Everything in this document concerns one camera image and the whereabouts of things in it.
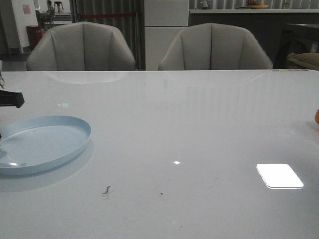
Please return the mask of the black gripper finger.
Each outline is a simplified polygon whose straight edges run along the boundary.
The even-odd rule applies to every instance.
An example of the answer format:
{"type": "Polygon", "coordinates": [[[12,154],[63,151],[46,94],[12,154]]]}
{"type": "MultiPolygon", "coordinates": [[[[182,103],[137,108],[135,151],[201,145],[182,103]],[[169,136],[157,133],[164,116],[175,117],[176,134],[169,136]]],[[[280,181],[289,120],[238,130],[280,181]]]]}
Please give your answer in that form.
{"type": "Polygon", "coordinates": [[[16,107],[20,108],[24,104],[23,94],[21,92],[0,91],[0,106],[1,107],[16,107]]]}

